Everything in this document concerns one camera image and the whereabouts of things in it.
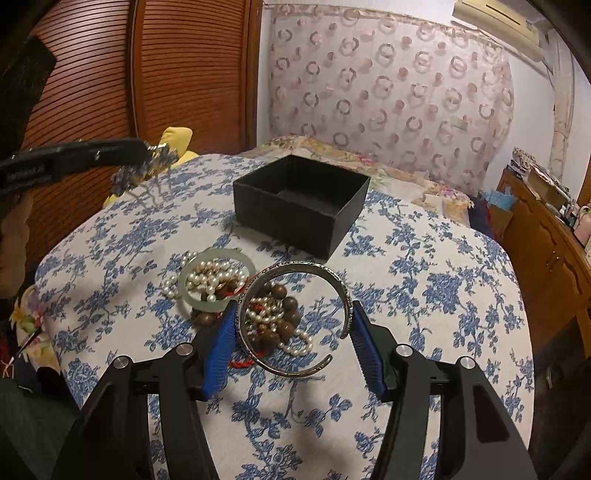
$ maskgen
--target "white wall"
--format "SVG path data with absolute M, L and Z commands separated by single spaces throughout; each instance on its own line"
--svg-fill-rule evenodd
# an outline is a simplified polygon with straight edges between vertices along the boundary
M 269 1 L 268 3 L 286 3 Z M 343 7 L 375 8 L 425 18 L 450 25 L 454 0 L 300 0 L 301 4 L 332 4 Z M 262 19 L 261 58 L 259 61 L 258 144 L 271 139 L 269 128 L 269 50 L 271 13 Z M 554 131 L 554 92 L 542 63 L 533 63 L 508 53 L 515 92 L 515 111 L 511 129 L 486 174 L 484 190 L 496 188 L 503 168 L 510 162 L 513 148 L 533 155 L 539 164 L 548 166 Z M 576 198 L 583 183 L 591 153 L 591 85 L 577 65 L 573 129 L 570 136 L 564 184 Z

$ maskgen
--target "patterned curtain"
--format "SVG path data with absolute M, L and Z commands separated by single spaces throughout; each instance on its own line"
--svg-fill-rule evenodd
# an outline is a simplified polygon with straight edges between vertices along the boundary
M 270 123 L 476 193 L 513 117 L 504 49 L 367 9 L 273 8 Z
M 550 154 L 550 171 L 561 181 L 569 147 L 574 109 L 573 54 L 556 30 L 548 32 L 554 87 L 554 137 Z

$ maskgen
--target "blue floral tablecloth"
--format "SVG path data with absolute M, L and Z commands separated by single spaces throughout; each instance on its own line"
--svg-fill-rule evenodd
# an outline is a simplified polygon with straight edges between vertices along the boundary
M 161 356 L 194 331 L 186 309 L 160 294 L 187 251 L 241 248 L 257 269 L 310 257 L 243 228 L 233 214 L 232 182 L 262 161 L 204 155 L 135 190 L 76 229 L 44 259 L 36 285 L 47 327 L 82 405 L 117 355 Z M 502 398 L 527 445 L 534 378 L 531 344 L 517 280 L 493 240 L 420 207 L 370 190 L 358 220 L 327 265 L 373 322 L 425 356 L 454 362 L 472 355 Z M 230 369 L 224 389 L 200 405 L 213 459 L 223 479 L 369 478 L 389 406 L 365 387 L 349 339 L 338 338 L 336 293 L 319 297 L 309 275 L 288 289 L 304 308 L 312 355 L 335 360 L 311 378 L 289 381 L 260 368 Z M 241 352 L 235 352 L 241 358 Z M 421 478 L 432 478 L 439 399 L 431 417 Z M 158 397 L 150 399 L 157 478 L 168 478 Z

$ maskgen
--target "hand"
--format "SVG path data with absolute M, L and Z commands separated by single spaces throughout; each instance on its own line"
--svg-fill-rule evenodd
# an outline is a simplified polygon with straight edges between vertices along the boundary
M 33 196 L 28 192 L 22 194 L 0 225 L 0 299 L 16 295 L 25 280 L 27 220 L 32 207 Z

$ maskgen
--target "metal screw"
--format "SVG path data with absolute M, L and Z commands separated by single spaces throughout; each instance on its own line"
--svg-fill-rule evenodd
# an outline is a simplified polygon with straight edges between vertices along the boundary
M 411 356 L 413 354 L 413 348 L 408 345 L 398 345 L 396 347 L 396 353 L 400 356 Z
M 460 359 L 460 365 L 464 368 L 467 368 L 468 370 L 471 370 L 476 366 L 476 362 L 469 356 L 463 356 Z
M 177 353 L 181 356 L 190 355 L 193 352 L 193 345 L 190 343 L 181 343 L 177 347 Z
M 113 360 L 113 366 L 115 368 L 125 368 L 129 365 L 129 358 L 125 355 L 118 356 L 115 360 Z

